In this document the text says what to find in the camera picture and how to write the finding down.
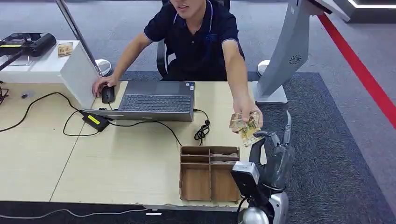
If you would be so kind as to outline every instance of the wooden desk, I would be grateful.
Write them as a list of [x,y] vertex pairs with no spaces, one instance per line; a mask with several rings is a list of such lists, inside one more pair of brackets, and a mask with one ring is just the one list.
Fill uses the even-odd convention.
[[[126,85],[126,82],[120,84],[112,108],[118,108]],[[97,99],[93,108],[100,107],[109,108]],[[233,112],[228,84],[196,83],[194,107],[205,111],[211,121],[204,145],[238,146],[241,159],[247,161],[250,148],[245,148],[240,137],[228,128]],[[198,145],[194,134],[204,121],[204,114],[195,113],[192,123],[165,123],[174,130],[183,145]],[[133,123],[136,121],[118,121],[118,124]],[[82,134],[91,132],[92,128],[85,125]],[[157,209],[230,210],[232,207],[235,210],[238,205],[233,202],[188,202],[180,199],[179,150],[172,133],[160,124],[110,125],[100,135],[78,140],[51,201],[141,204]]]
[[[63,84],[2,84],[10,96],[0,105],[0,129],[18,123],[28,105],[52,92],[61,92],[77,105]],[[22,99],[24,92],[32,97]],[[0,133],[0,200],[49,201],[77,137],[62,134],[74,112],[67,100],[53,95],[35,103],[23,123]],[[73,117],[67,133],[79,134],[83,121]]]

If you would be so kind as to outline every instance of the office chair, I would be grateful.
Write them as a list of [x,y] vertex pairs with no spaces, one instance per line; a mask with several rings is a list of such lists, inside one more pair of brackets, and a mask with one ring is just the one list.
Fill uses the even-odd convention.
[[[216,0],[216,1],[218,1],[221,5],[224,5],[224,7],[228,11],[230,11],[231,0]],[[162,0],[162,4],[166,4],[168,2],[169,0]],[[245,55],[243,54],[242,47],[240,46],[239,43],[238,43],[238,47],[239,47],[240,55],[243,57],[243,59],[245,59]],[[165,77],[168,74],[167,71],[167,67],[169,66],[168,58],[172,54],[173,54],[173,50],[168,47],[165,50],[165,40],[161,40],[158,43],[158,48],[157,48],[157,68],[162,77]]]

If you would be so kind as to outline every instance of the cardboard compartment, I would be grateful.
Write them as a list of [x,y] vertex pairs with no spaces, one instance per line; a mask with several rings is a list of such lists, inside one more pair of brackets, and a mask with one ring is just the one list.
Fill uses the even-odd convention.
[[182,147],[180,198],[237,202],[240,193],[230,173],[233,164],[223,162],[239,161],[239,155],[237,147]]
[[240,193],[231,176],[232,165],[215,165],[211,169],[212,200],[238,201]]
[[182,163],[180,175],[180,195],[183,199],[199,201],[211,199],[209,164]]

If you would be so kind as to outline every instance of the black keyboard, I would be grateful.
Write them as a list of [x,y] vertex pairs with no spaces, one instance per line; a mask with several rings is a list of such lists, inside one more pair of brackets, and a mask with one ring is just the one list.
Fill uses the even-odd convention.
[[190,112],[191,96],[130,95],[124,96],[122,111]]

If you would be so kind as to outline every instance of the robotic hand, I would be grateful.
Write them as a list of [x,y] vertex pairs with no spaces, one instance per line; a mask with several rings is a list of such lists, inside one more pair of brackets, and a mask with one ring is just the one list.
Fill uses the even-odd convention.
[[[275,132],[258,131],[254,136],[264,136],[252,145],[249,162],[237,162],[231,174],[240,190],[249,202],[249,208],[238,214],[239,224],[284,224],[289,206],[285,182],[294,161],[295,149],[290,146],[291,116],[286,111],[288,122],[279,140]],[[266,138],[271,138],[274,150],[268,156],[266,165],[260,163],[261,147]]]

